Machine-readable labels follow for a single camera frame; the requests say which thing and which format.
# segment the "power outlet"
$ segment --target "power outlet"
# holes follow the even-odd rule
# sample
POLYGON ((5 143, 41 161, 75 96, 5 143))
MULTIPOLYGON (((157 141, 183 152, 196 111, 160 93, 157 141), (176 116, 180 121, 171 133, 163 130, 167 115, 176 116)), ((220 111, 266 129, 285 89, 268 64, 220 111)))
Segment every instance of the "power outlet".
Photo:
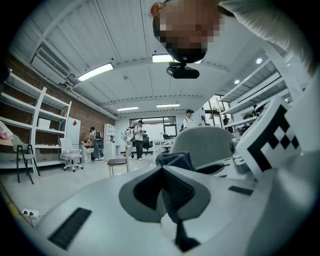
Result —
POLYGON ((27 217, 30 216, 31 219, 38 219, 39 218, 39 211, 37 211, 37 210, 23 209, 22 214, 27 217))

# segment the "ceiling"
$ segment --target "ceiling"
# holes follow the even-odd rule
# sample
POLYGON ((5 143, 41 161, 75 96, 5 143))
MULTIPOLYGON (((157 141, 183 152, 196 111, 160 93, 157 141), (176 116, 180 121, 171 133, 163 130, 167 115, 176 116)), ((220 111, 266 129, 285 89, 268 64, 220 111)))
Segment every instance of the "ceiling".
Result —
POLYGON ((47 49, 71 74, 66 79, 71 92, 113 114, 118 114, 118 108, 139 108, 121 116, 196 110, 214 94, 231 90, 233 81, 252 72, 253 60, 264 54, 254 34, 235 19, 226 18, 202 62, 190 65, 199 70, 200 77, 173 79, 166 73, 167 63, 152 63, 153 54, 167 53, 153 34, 149 11, 154 2, 45 1, 20 28, 10 52, 53 81, 34 65, 39 47, 47 49), (107 63, 114 70, 84 82, 73 78, 107 63), (176 103, 180 106, 157 108, 176 103))

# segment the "black pants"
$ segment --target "black pants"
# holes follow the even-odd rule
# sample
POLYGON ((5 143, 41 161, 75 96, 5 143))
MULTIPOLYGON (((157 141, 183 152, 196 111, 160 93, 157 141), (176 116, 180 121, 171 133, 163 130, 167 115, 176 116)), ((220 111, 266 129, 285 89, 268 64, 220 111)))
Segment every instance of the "black pants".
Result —
POLYGON ((136 158, 139 159, 142 157, 142 140, 135 141, 135 149, 136 149, 136 158))

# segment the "refrigerator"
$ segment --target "refrigerator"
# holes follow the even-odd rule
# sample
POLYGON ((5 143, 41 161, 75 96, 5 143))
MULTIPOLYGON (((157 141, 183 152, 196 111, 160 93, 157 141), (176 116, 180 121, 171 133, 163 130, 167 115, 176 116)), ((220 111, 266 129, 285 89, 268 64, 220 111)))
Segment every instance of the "refrigerator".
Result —
MULTIPOLYGON (((80 127, 81 127, 81 121, 74 119, 72 117, 69 117, 67 120, 67 127, 66 127, 66 133, 65 138, 71 140, 72 147, 74 150, 80 149, 79 143, 80 143, 80 127)), ((74 163, 80 163, 80 158, 75 158, 74 163)))

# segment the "fluorescent light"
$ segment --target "fluorescent light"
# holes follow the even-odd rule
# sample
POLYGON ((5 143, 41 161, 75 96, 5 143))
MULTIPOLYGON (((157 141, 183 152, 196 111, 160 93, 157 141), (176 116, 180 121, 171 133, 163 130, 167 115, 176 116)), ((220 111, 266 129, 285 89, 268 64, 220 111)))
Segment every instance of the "fluorescent light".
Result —
POLYGON ((152 55, 152 62, 159 63, 159 62, 173 62, 174 59, 169 54, 156 54, 152 55))
POLYGON ((156 105, 157 108, 179 107, 180 104, 156 105))
POLYGON ((104 72, 107 72, 107 71, 110 71, 110 70, 113 70, 113 69, 114 69, 114 67, 112 66, 112 64, 108 63, 108 64, 103 65, 101 67, 98 67, 98 68, 96 68, 96 69, 94 69, 94 70, 92 70, 92 71, 90 71, 90 72, 88 72, 86 74, 83 74, 83 75, 79 76, 78 80, 80 82, 83 82, 83 81, 85 81, 85 80, 87 80, 89 78, 92 78, 92 77, 94 77, 96 75, 99 75, 101 73, 104 73, 104 72))
POLYGON ((125 107, 125 108, 118 108, 118 111, 125 111, 125 110, 137 110, 139 109, 137 106, 132 106, 132 107, 125 107))

